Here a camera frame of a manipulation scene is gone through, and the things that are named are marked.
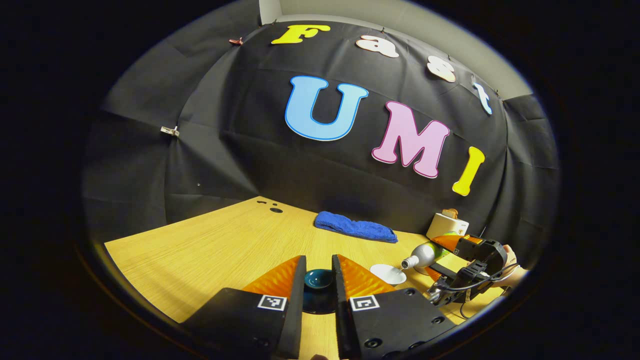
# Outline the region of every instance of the clip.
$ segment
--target clip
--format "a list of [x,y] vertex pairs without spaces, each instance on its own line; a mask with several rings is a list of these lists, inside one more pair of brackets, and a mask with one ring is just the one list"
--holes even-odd
[[180,136],[180,131],[178,131],[178,125],[176,125],[174,129],[169,129],[168,127],[163,126],[160,128],[160,132],[166,133],[172,136],[176,136],[176,137]]
[[240,37],[240,40],[229,39],[229,42],[230,42],[231,44],[235,44],[235,45],[242,45],[242,44],[244,44],[244,43],[242,42],[242,37]]

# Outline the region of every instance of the letter m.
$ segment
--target letter m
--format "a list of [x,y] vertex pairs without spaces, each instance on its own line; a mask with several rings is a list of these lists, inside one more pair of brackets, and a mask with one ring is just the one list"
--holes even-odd
[[444,140],[449,135],[449,128],[433,120],[418,134],[413,113],[407,105],[389,101],[387,109],[390,112],[387,132],[380,146],[371,151],[373,158],[383,163],[395,163],[396,144],[399,142],[404,167],[409,166],[422,152],[422,157],[413,164],[413,169],[422,176],[437,177],[438,160]]

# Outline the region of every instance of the blue towel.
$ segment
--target blue towel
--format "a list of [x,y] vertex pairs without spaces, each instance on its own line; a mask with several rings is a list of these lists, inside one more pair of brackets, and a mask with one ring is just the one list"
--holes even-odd
[[314,225],[319,229],[354,236],[367,240],[397,243],[398,237],[393,230],[384,225],[370,221],[353,221],[348,217],[321,211],[316,216]]

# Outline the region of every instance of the white saucer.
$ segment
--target white saucer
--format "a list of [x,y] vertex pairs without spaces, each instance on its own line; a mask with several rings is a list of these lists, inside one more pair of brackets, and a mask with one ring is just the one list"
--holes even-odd
[[369,271],[389,285],[398,285],[406,281],[406,274],[387,264],[375,264]]

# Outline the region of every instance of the table surface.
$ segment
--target table surface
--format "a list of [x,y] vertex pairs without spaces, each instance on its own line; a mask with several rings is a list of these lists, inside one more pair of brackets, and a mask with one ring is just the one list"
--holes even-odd
[[[282,213],[270,211],[281,209]],[[120,271],[156,308],[183,322],[222,288],[242,289],[262,274],[297,255],[306,255],[307,270],[331,269],[331,256],[342,254],[369,268],[399,266],[412,250],[427,241],[421,234],[396,231],[398,242],[363,240],[318,229],[317,213],[256,197],[198,217],[189,218],[105,244]],[[457,272],[466,261],[452,254],[439,264]],[[414,269],[397,289],[424,293],[433,281]],[[465,304],[471,316],[502,293],[491,288]],[[440,308],[455,324],[464,321],[460,305]],[[338,359],[335,314],[303,313],[300,359],[313,355]]]

